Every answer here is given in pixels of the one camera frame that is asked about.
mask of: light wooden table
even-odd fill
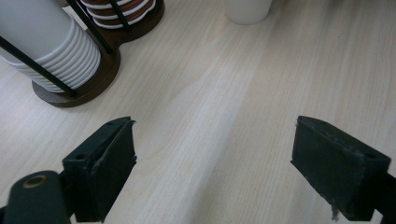
[[[0,62],[1,205],[18,179],[62,171],[64,156],[123,116],[137,121],[138,160],[106,223],[333,223],[290,164],[299,115],[396,159],[396,1],[275,0],[250,26],[229,22],[221,0],[165,3],[85,105],[46,104]]]

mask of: white cup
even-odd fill
[[[224,0],[227,18],[241,25],[262,21],[268,14],[272,0]]]
[[[142,3],[140,3],[138,6],[132,8],[132,9],[130,9],[130,10],[128,10],[128,11],[123,11],[122,14],[123,14],[124,16],[129,16],[129,15],[131,15],[132,13],[136,12],[137,10],[139,10],[140,8],[144,7],[148,2],[149,2],[149,0],[144,0],[144,1],[143,1]],[[97,19],[100,19],[100,20],[107,20],[107,21],[108,21],[108,20],[115,20],[115,19],[117,19],[117,18],[119,17],[117,14],[114,14],[114,15],[111,15],[111,16],[99,16],[99,15],[96,15],[96,14],[94,14],[93,12],[91,12],[88,8],[87,8],[87,11],[88,11],[88,13],[89,13],[91,16],[93,16],[93,17],[95,17],[95,18],[97,18]]]
[[[121,1],[118,1],[118,2],[117,2],[117,5],[122,6],[122,5],[126,4],[126,3],[129,3],[129,2],[131,2],[131,0],[121,0]],[[113,6],[111,6],[111,4],[106,4],[106,5],[91,5],[91,4],[88,4],[88,3],[84,2],[84,1],[81,1],[81,3],[84,4],[84,6],[90,7],[90,8],[93,8],[93,9],[107,9],[107,8],[113,8]]]
[[[64,55],[67,54],[70,50],[70,48],[74,48],[77,42],[76,39],[76,30],[78,29],[78,25],[73,19],[72,16],[70,16],[70,21],[71,21],[71,26],[69,29],[69,32],[67,33],[67,37],[64,39],[64,42],[62,45],[58,46],[56,49],[53,49],[49,54],[44,55],[43,57],[40,57],[38,59],[35,59],[35,62],[41,64],[41,66],[49,68],[52,66],[52,64],[55,64],[59,62],[60,60],[64,59]],[[7,57],[3,52],[0,52],[0,55],[3,56],[3,59],[11,66],[14,66],[15,68],[19,70],[32,70],[28,65],[25,63],[20,62],[18,59],[15,59],[14,61],[8,61]]]
[[[146,14],[148,14],[152,9],[154,9],[156,4],[156,0],[153,1],[151,7],[149,7],[142,15],[140,15],[138,18],[132,20],[132,21],[128,21],[128,24],[132,25],[134,23],[137,23],[138,21],[141,21]],[[99,21],[97,21],[95,18],[93,18],[93,21],[96,23],[96,25],[105,28],[105,29],[118,29],[121,28],[123,25],[122,24],[117,24],[117,25],[104,25],[102,23],[100,23]]]
[[[56,1],[1,1],[0,35],[33,60],[61,46],[70,27],[70,17]],[[20,62],[4,51],[0,53],[9,62]]]

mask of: stacked white cup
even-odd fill
[[[56,1],[2,0],[0,35],[64,84],[76,89],[100,63],[100,51]],[[3,59],[48,91],[63,92],[35,70],[0,49]]]
[[[103,4],[103,2],[104,1],[94,0],[81,1],[81,3],[87,7],[87,11],[93,17],[93,21],[96,25],[105,29],[119,29],[123,27],[122,22],[119,20],[114,10],[111,10],[112,13],[110,14],[107,13],[113,6],[109,3]],[[128,24],[132,25],[141,21],[152,9],[154,9],[156,0],[120,0],[117,4]]]

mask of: white container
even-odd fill
[[[126,3],[129,3],[129,2],[131,2],[131,0],[122,0],[122,1],[117,2],[117,5],[122,6],[122,5],[126,4]],[[82,0],[81,3],[82,3],[84,6],[90,7],[90,8],[93,8],[93,9],[107,9],[107,8],[113,8],[113,6],[111,6],[111,4],[106,4],[106,5],[91,5],[91,4],[88,4],[88,3],[84,2],[84,0]]]
[[[136,19],[134,19],[134,20],[132,20],[132,21],[128,21],[128,24],[132,25],[132,24],[134,24],[134,23],[137,23],[137,22],[143,20],[143,18],[145,18],[146,14],[148,14],[152,9],[154,9],[155,4],[156,4],[156,0],[154,0],[154,1],[152,2],[151,7],[149,7],[142,15],[140,15],[138,18],[136,18]],[[96,25],[98,25],[98,26],[100,26],[100,27],[102,27],[102,28],[105,28],[105,29],[119,29],[119,28],[123,27],[122,24],[117,24],[117,25],[105,25],[105,24],[102,24],[102,23],[100,23],[99,21],[97,21],[95,18],[93,18],[93,21],[96,23]]]
[[[100,64],[97,46],[56,1],[0,0],[0,35],[74,90]],[[64,92],[5,50],[0,55],[47,91]]]
[[[70,25],[69,16],[56,1],[0,1],[0,35],[34,60],[61,46]],[[20,62],[1,50],[1,55],[7,61]]]
[[[272,0],[224,0],[227,18],[241,25],[262,21],[268,14]]]
[[[124,16],[129,16],[132,13],[136,12],[137,10],[139,10],[140,8],[144,7],[147,3],[149,2],[149,0],[144,0],[142,3],[140,3],[137,7],[132,8],[131,10],[128,11],[124,11],[122,12],[122,15]],[[88,13],[90,13],[91,16],[93,16],[94,18],[100,19],[100,20],[114,20],[117,19],[119,16],[117,14],[114,14],[112,16],[99,16],[94,14],[93,12],[90,11],[89,8],[87,8]]]

